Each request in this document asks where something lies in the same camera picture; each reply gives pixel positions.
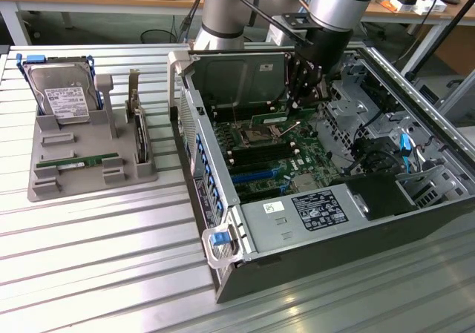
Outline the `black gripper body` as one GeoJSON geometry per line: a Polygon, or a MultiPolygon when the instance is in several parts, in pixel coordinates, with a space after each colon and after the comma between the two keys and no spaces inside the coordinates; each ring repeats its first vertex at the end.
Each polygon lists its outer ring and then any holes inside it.
{"type": "Polygon", "coordinates": [[[320,68],[321,72],[326,74],[341,58],[352,35],[352,29],[348,31],[335,31],[325,27],[308,29],[305,42],[299,42],[295,46],[295,54],[311,70],[320,68]]]}

